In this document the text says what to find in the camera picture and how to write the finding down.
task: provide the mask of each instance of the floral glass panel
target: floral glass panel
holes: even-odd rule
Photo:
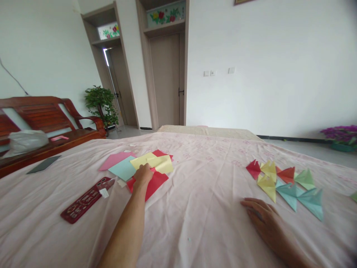
[[[147,11],[148,27],[182,20],[186,16],[186,1],[168,4]]]
[[[119,36],[118,23],[112,22],[98,27],[99,38],[101,40]]]

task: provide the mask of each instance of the pink bedsheet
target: pink bedsheet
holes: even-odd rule
[[[26,175],[33,164],[2,178],[0,267],[95,267],[130,198],[128,188],[115,184],[74,225],[60,213],[100,178],[115,177],[97,171],[110,154],[156,149],[174,155],[174,172],[146,203],[137,267],[284,267],[239,204],[243,197],[272,204],[245,169],[254,159],[311,169],[324,189],[324,222],[302,204],[295,213],[278,194],[275,207],[317,264],[351,264],[357,204],[348,195],[357,190],[357,170],[259,141],[153,133],[92,140],[62,153],[44,172]]]

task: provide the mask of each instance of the yellow paper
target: yellow paper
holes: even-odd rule
[[[133,165],[133,167],[136,170],[138,170],[140,165],[145,165],[148,162],[148,159],[152,159],[152,158],[157,158],[157,157],[153,153],[147,153],[144,154],[143,156],[130,160],[130,163]]]
[[[155,168],[156,171],[162,174],[174,171],[174,168],[172,167],[172,161],[169,155],[157,157],[154,154],[150,154],[152,153],[148,153],[141,157],[133,159],[130,161],[130,163],[136,170],[139,169],[140,165],[145,165],[146,163],[149,163],[152,168]]]
[[[270,164],[270,161],[266,162],[261,168],[261,171],[265,173],[269,178],[271,178],[274,182],[276,182],[276,168],[275,162],[273,161]]]
[[[267,175],[262,177],[258,176],[257,184],[262,190],[270,197],[270,199],[276,203],[276,191],[275,191],[275,183],[269,178]]]

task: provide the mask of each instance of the black baseboard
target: black baseboard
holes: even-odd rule
[[[299,142],[324,143],[324,144],[332,143],[332,141],[330,140],[322,140],[322,139],[290,138],[290,137],[263,136],[263,135],[257,135],[257,136],[264,140],[299,141]]]

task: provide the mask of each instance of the light blue paper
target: light blue paper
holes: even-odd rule
[[[297,197],[303,194],[304,191],[298,188],[296,184],[285,184],[279,179],[277,180],[275,187],[281,197],[284,198],[288,205],[296,212],[298,207]]]
[[[297,199],[308,209],[312,214],[316,216],[320,221],[324,219],[324,212],[322,210],[322,189],[317,190],[313,188],[304,192]]]
[[[114,175],[117,175],[123,181],[128,181],[134,176],[136,170],[133,165],[130,163],[130,160],[135,159],[133,156],[129,156],[128,158],[124,159],[123,161],[119,162],[115,166],[112,166],[108,169]]]

